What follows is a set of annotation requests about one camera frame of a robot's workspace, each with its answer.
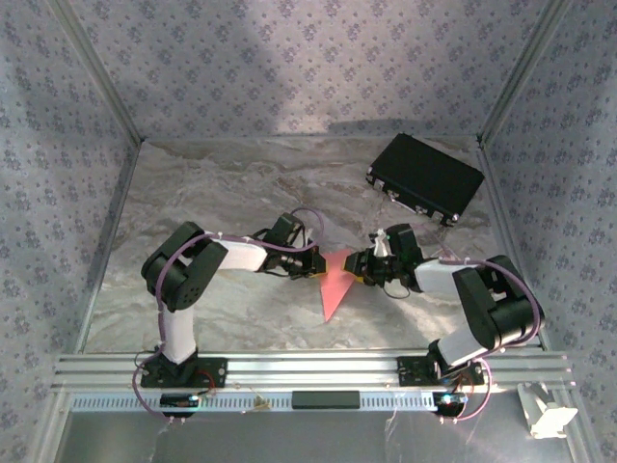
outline white object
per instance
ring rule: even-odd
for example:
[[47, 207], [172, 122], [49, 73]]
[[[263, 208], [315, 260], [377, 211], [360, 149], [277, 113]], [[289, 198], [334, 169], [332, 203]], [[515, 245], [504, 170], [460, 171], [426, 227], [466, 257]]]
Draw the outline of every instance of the white object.
[[390, 248], [388, 243], [388, 235], [384, 229], [377, 230], [377, 236], [375, 237], [375, 248], [373, 249], [373, 255], [376, 258], [386, 258], [390, 255]]
[[212, 239], [212, 241], [221, 243], [228, 249], [228, 254], [221, 262], [219, 270], [236, 269], [256, 272], [268, 255], [265, 249], [256, 244], [236, 243], [220, 239]]
[[437, 343], [437, 348], [445, 362], [451, 367], [457, 367], [487, 351], [475, 340], [467, 324], [441, 338]]
[[446, 265], [438, 260], [429, 260], [416, 267], [417, 284], [422, 292], [458, 298], [459, 292], [456, 290], [452, 274], [468, 267], [473, 268], [475, 265]]
[[563, 428], [575, 417], [578, 409], [557, 405], [541, 383], [519, 384], [517, 390], [531, 436], [534, 439], [564, 439]]
[[175, 364], [184, 362], [197, 349], [193, 334], [193, 312], [192, 307], [174, 313], [165, 308], [163, 312], [165, 326], [163, 355]]

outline marble floor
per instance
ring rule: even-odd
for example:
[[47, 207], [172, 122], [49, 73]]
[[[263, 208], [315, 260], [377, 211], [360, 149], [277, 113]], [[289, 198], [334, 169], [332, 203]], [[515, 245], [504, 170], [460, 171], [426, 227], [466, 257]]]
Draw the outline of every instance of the marble floor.
[[[272, 226], [281, 213], [305, 204], [324, 214], [324, 252], [363, 249], [370, 245], [370, 232], [406, 222], [416, 229], [427, 257], [443, 249], [459, 257], [495, 255], [483, 188], [451, 229], [370, 188], [364, 173], [389, 140], [145, 143], [94, 303], [86, 352], [135, 352], [156, 344], [156, 305], [140, 269], [186, 220], [212, 232], [246, 234]], [[475, 164], [471, 139], [431, 143]], [[312, 217], [306, 219], [315, 225]], [[217, 273], [196, 305], [195, 331], [203, 351], [425, 347], [463, 319], [454, 301], [424, 294], [394, 300], [377, 287], [357, 284], [325, 323], [318, 281], [228, 270]]]

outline patterned wallpaper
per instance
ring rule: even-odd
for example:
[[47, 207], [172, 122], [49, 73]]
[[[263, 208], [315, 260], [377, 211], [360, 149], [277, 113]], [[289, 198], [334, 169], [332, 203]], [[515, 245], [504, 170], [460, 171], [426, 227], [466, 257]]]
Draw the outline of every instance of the patterned wallpaper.
[[79, 331], [133, 150], [46, 3], [0, 7], [0, 461], [22, 461]]
[[479, 131], [545, 1], [75, 0], [144, 138]]
[[490, 149], [555, 348], [617, 461], [617, 6], [576, 2]]

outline pink cloth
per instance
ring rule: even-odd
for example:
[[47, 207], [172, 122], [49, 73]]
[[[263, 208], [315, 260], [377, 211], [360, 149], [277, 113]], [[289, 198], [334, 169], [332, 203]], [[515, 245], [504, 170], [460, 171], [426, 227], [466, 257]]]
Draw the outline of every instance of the pink cloth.
[[351, 250], [343, 249], [335, 253], [324, 254], [328, 263], [328, 273], [319, 277], [321, 285], [321, 299], [324, 305], [324, 318], [330, 320], [343, 297], [356, 281], [356, 277], [343, 270], [345, 259]]

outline white bracket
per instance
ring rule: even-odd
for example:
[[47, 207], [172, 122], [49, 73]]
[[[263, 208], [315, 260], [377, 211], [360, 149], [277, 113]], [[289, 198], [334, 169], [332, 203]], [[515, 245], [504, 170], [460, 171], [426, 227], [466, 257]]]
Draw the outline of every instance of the white bracket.
[[390, 248], [388, 243], [388, 235], [384, 229], [377, 230], [377, 236], [375, 237], [375, 249], [373, 254], [377, 258], [386, 258], [390, 255]]
[[557, 405], [542, 383], [522, 383], [517, 390], [531, 436], [534, 439], [564, 439], [563, 428], [575, 417], [578, 409]]

